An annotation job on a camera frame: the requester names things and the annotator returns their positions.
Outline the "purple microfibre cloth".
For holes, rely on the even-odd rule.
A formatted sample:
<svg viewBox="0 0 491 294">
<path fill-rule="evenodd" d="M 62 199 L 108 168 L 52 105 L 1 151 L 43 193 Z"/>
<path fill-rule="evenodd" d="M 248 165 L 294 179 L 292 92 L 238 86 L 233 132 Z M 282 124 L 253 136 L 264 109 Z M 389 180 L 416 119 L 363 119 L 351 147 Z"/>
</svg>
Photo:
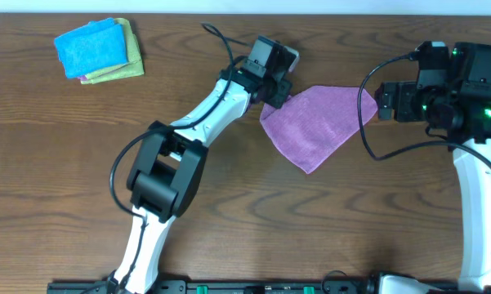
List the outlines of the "purple microfibre cloth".
<svg viewBox="0 0 491 294">
<path fill-rule="evenodd" d="M 276 109 L 265 104 L 260 123 L 275 148 L 311 174 L 359 131 L 357 99 L 363 123 L 377 112 L 376 101 L 357 87 L 312 86 Z"/>
</svg>

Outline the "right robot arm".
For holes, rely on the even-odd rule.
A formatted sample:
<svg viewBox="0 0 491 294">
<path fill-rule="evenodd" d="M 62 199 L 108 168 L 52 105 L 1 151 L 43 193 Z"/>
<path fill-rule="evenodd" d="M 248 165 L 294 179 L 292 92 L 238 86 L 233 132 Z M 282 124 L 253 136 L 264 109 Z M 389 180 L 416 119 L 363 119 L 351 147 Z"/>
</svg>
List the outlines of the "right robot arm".
<svg viewBox="0 0 491 294">
<path fill-rule="evenodd" d="M 491 293 L 491 45 L 425 41 L 402 60 L 418 64 L 417 79 L 384 82 L 377 115 L 399 123 L 425 122 L 429 140 L 383 155 L 444 146 L 453 155 L 462 200 L 462 268 L 455 283 L 421 282 L 380 272 L 368 293 Z"/>
</svg>

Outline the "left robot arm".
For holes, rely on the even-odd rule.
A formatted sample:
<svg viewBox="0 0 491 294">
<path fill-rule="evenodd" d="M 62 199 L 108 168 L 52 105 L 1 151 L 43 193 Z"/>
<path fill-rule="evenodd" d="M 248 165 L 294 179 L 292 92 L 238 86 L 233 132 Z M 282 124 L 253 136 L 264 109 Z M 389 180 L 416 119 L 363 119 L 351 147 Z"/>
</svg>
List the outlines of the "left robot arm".
<svg viewBox="0 0 491 294">
<path fill-rule="evenodd" d="M 197 194 L 210 144 L 252 105 L 280 108 L 292 87 L 285 76 L 299 59 L 298 51 L 260 36 L 248 56 L 232 59 L 219 73 L 213 90 L 190 113 L 170 125 L 153 122 L 135 139 L 140 148 L 127 177 L 132 230 L 106 292 L 152 288 L 168 232 Z"/>
</svg>

